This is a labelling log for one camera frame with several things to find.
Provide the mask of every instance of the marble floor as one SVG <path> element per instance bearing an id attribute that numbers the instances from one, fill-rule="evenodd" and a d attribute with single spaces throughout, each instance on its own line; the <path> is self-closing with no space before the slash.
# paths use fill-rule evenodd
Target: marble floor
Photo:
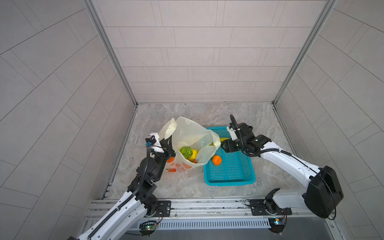
<path id="1" fill-rule="evenodd" d="M 189 118 L 203 127 L 226 126 L 233 114 L 238 123 L 253 126 L 255 136 L 263 134 L 291 152 L 271 103 L 190 103 L 141 104 L 128 136 L 119 167 L 111 188 L 110 199 L 119 199 L 136 176 L 136 168 L 146 155 L 145 137 L 158 132 L 171 118 Z M 256 181 L 254 184 L 233 187 L 208 186 L 204 168 L 186 172 L 164 172 L 156 183 L 158 198 L 170 197 L 227 197 L 260 196 L 273 188 L 300 189 L 302 185 L 287 172 L 260 157 L 252 158 Z"/>

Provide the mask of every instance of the blue plastic basket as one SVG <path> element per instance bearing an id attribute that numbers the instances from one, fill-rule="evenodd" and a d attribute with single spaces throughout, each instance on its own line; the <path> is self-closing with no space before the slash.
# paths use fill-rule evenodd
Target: blue plastic basket
<path id="1" fill-rule="evenodd" d="M 219 137 L 231 138 L 227 127 L 207 127 L 217 133 Z M 240 186 L 255 182 L 251 158 L 242 152 L 226 153 L 221 147 L 216 151 L 222 163 L 216 166 L 210 160 L 204 165 L 204 180 L 209 186 Z"/>

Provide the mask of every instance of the translucent plastic bag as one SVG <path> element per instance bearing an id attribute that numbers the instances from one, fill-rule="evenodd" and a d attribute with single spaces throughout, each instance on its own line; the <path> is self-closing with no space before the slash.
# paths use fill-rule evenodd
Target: translucent plastic bag
<path id="1" fill-rule="evenodd" d="M 179 117 L 176 121 L 172 118 L 160 130 L 159 136 L 159 139 L 167 139 L 172 136 L 172 147 L 176 156 L 174 161 L 168 160 L 166 163 L 164 169 L 168 172 L 180 172 L 203 166 L 220 147 L 220 138 L 216 133 L 184 117 Z M 199 151 L 196 156 L 196 164 L 185 159 L 181 154 L 180 149 L 185 146 Z"/>

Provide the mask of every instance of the tiled wall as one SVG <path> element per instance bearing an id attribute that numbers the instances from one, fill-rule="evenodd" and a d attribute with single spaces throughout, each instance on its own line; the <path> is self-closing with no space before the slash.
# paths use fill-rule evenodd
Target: tiled wall
<path id="1" fill-rule="evenodd" d="M 350 240 L 384 239 L 383 12 L 339 0 L 277 104 L 300 156 L 336 170 Z"/>
<path id="2" fill-rule="evenodd" d="M 133 103 L 81 0 L 0 3 L 0 239 L 67 239 Z"/>
<path id="3" fill-rule="evenodd" d="M 141 103 L 274 100 L 324 3 L 93 0 Z"/>

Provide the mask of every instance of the yellow fruit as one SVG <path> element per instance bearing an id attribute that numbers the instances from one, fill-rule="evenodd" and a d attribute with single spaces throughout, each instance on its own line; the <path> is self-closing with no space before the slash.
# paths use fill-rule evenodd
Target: yellow fruit
<path id="1" fill-rule="evenodd" d="M 189 161 L 193 162 L 199 152 L 196 149 L 192 149 L 192 157 L 188 158 Z"/>
<path id="2" fill-rule="evenodd" d="M 216 166 L 219 166 L 222 162 L 221 160 L 221 157 L 218 156 L 218 155 L 214 155 L 214 157 L 212 158 L 212 162 L 216 165 Z"/>

